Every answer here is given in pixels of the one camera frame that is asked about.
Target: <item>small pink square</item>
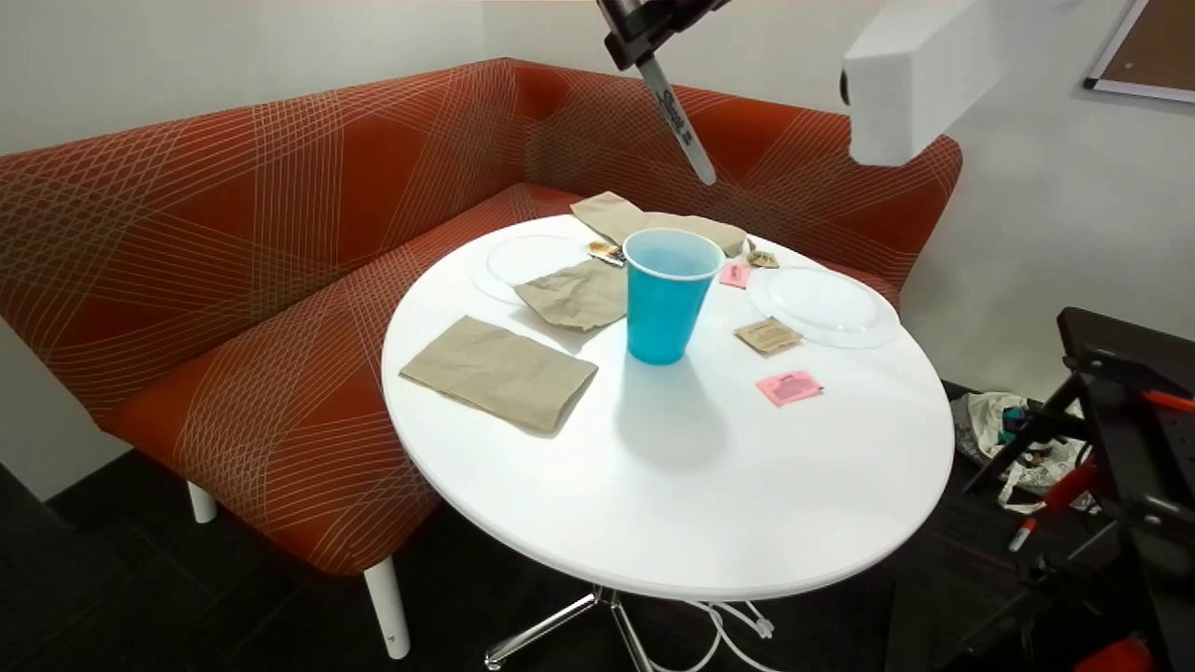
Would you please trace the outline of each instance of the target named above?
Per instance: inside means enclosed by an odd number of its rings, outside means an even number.
[[[717,284],[743,292],[751,284],[751,266],[743,266],[743,263],[720,266]]]
[[[802,371],[767,377],[767,381],[759,381],[756,387],[759,387],[761,397],[771,397],[774,407],[820,397],[820,386],[817,386],[812,373],[802,373]]]

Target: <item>bulletin board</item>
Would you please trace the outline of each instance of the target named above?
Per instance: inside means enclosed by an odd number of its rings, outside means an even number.
[[[1195,106],[1195,0],[1130,0],[1084,86]]]

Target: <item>sofa backrest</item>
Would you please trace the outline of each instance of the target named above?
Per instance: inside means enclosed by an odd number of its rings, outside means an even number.
[[[0,158],[0,317],[110,421],[178,362],[509,183],[707,214],[899,289],[959,148],[885,173],[846,119],[678,90],[702,185],[637,77],[485,58]]]
[[[893,292],[965,169],[954,137],[902,169],[863,169],[846,158],[846,114],[678,86],[717,164],[717,185],[707,185],[637,77],[520,65],[514,82],[529,119],[529,183],[615,190],[642,208],[731,219],[817,263],[880,275]]]
[[[123,401],[522,177],[509,65],[0,158],[0,314]]]

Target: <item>red patterned sofa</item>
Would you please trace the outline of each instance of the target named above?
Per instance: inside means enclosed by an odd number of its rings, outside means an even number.
[[[846,162],[846,119],[678,90],[702,185],[646,90],[485,58],[0,158],[0,309],[91,414],[290,555],[365,574],[436,506],[383,417],[377,352],[443,249],[615,190],[899,292],[959,177]]]

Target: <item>round white table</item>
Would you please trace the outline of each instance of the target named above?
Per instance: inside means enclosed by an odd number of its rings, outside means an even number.
[[[673,600],[820,590],[922,528],[954,468],[954,414],[896,309],[880,338],[805,338],[761,358],[737,338],[771,317],[759,292],[713,284],[686,358],[642,367],[627,358],[625,321],[559,333],[509,289],[583,263],[593,239],[575,218],[502,228],[442,259],[393,314],[382,352],[393,426],[462,520],[573,579]],[[817,269],[756,246],[780,269]],[[528,434],[400,377],[462,314],[598,367],[559,434]],[[774,407],[759,381],[793,371],[827,392]]]

